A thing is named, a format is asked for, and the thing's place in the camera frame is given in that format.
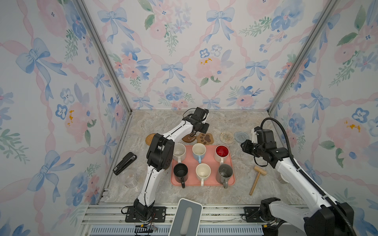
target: clear plastic cup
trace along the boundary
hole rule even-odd
[[[121,182],[127,188],[135,188],[138,184],[136,180],[136,173],[133,170],[124,170],[120,178],[121,178]]]

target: mug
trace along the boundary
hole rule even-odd
[[[192,151],[194,159],[196,159],[198,163],[201,164],[201,160],[205,157],[206,146],[201,143],[196,143],[193,145]]]
[[[218,183],[223,184],[223,188],[228,188],[228,180],[231,178],[234,171],[232,167],[227,164],[219,166],[217,176],[215,177]]]
[[[186,158],[186,147],[181,143],[175,144],[173,148],[173,159],[181,163]]]
[[[216,147],[214,152],[214,159],[219,162],[219,164],[223,164],[228,154],[230,153],[230,150],[225,145],[219,145]]]
[[[181,183],[182,188],[185,188],[185,181],[188,179],[188,167],[179,163],[173,168],[173,174],[177,182]]]
[[[198,180],[201,181],[201,186],[203,186],[204,181],[210,177],[210,174],[211,174],[210,166],[205,163],[199,164],[195,168],[195,173],[197,174]]]

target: woven coaster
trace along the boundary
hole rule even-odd
[[[234,138],[238,143],[244,143],[247,139],[249,139],[249,135],[246,132],[235,132]]]
[[[153,133],[153,134],[149,134],[147,137],[146,137],[146,144],[147,145],[151,145],[151,142],[152,142],[152,138],[155,136],[156,133]]]
[[[234,141],[234,135],[231,132],[223,132],[220,134],[220,140],[224,143],[232,143]]]

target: wooden mallet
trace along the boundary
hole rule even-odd
[[[251,188],[251,191],[249,192],[249,194],[252,196],[252,193],[253,193],[253,190],[255,190],[255,187],[256,187],[256,184],[257,184],[257,181],[259,180],[259,177],[260,177],[260,174],[262,174],[262,175],[266,175],[267,174],[267,172],[266,172],[266,170],[264,170],[263,168],[261,168],[261,167],[259,167],[259,166],[256,166],[255,165],[255,171],[257,171],[258,172],[258,174],[257,174],[257,177],[256,177],[256,179],[255,179],[255,182],[253,183],[253,186],[252,186],[252,188]]]

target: gray mug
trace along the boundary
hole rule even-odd
[[[218,183],[223,184],[223,188],[228,188],[228,180],[231,178],[234,171],[232,167],[227,164],[219,166],[216,179]]]

